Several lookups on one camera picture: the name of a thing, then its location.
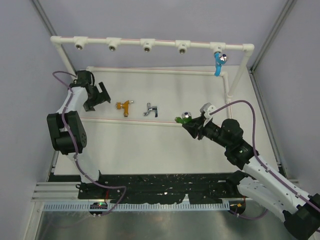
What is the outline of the green water faucet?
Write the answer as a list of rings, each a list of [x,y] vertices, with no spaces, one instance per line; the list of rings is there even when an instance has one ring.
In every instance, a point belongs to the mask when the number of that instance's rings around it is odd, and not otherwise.
[[[177,116],[174,118],[174,121],[179,124],[186,124],[192,120],[192,114],[189,111],[185,111],[181,114],[181,116]]]

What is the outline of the white PVC pipe frame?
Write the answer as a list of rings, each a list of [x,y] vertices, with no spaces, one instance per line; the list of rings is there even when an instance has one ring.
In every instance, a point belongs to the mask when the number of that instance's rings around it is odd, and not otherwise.
[[[83,51],[91,45],[101,45],[112,52],[137,50],[155,53],[158,50],[171,50],[185,54],[188,50],[204,49],[213,55],[214,66],[210,70],[192,70],[182,68],[131,68],[131,67],[96,67],[88,66],[95,77],[95,84],[100,82],[111,98],[111,103],[96,105],[95,111],[80,110],[79,116],[87,133],[106,132],[108,130],[143,130],[169,131],[181,128],[175,122],[183,112],[190,112],[194,118],[201,115],[200,108],[211,103],[219,109],[222,104],[232,102],[233,93],[247,63],[254,51],[253,44],[227,44],[224,42],[193,42],[190,40],[158,40],[154,38],[123,39],[118,37],[90,38],[87,36],[62,37],[52,36],[52,44],[58,51],[67,72],[75,74],[64,44],[72,44]],[[214,53],[227,55],[228,60],[222,66],[220,76],[215,76],[216,61]],[[128,117],[124,110],[117,109],[116,103],[133,100],[129,105]],[[147,103],[157,106],[158,117],[151,112],[148,116]]]

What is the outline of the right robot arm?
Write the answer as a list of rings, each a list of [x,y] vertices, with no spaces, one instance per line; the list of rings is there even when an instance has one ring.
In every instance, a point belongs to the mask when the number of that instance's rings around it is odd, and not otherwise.
[[[226,185],[231,197],[241,194],[256,201],[278,217],[297,240],[308,240],[320,229],[320,195],[310,195],[263,160],[243,139],[237,120],[226,119],[218,126],[200,116],[182,127],[194,139],[206,137],[225,148],[227,160],[239,168]]]

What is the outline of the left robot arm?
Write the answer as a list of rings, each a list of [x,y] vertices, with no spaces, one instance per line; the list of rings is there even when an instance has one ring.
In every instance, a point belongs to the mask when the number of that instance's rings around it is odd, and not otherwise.
[[[88,137],[79,112],[94,111],[95,106],[110,103],[111,97],[103,82],[96,85],[91,71],[78,70],[75,74],[55,71],[52,75],[67,87],[67,97],[62,106],[46,117],[52,146],[73,162],[82,183],[91,184],[89,193],[96,199],[102,199],[107,187],[98,182],[100,171],[86,151]]]

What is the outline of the orange water faucet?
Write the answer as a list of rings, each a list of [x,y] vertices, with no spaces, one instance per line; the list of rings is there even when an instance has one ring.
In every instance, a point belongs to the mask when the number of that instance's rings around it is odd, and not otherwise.
[[[125,118],[127,118],[129,116],[129,105],[133,103],[134,103],[133,100],[127,100],[125,102],[117,102],[115,104],[115,107],[117,110],[123,109],[123,115]]]

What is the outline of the chrome water faucet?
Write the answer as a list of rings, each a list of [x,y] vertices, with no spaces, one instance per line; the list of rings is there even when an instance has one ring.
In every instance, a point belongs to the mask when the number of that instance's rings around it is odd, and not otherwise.
[[[155,117],[158,117],[158,107],[157,106],[152,106],[150,102],[147,103],[147,111],[143,113],[143,116],[146,117],[148,116],[151,112],[155,113]]]

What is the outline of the blue water faucet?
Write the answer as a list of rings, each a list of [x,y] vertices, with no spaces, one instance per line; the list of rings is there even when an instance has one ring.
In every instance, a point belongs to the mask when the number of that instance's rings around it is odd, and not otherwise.
[[[216,77],[219,77],[221,74],[222,66],[228,61],[228,56],[225,53],[217,51],[214,53],[214,59],[215,59],[215,73],[214,73],[214,75]]]

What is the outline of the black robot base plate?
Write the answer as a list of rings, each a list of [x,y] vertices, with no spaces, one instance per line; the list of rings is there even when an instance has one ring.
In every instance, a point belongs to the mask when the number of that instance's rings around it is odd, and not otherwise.
[[[129,174],[101,175],[99,184],[78,183],[78,198],[81,200],[107,199],[121,204],[182,203],[187,197],[190,204],[216,204],[223,199],[241,198],[237,184],[248,174],[237,170],[234,173],[204,174]]]

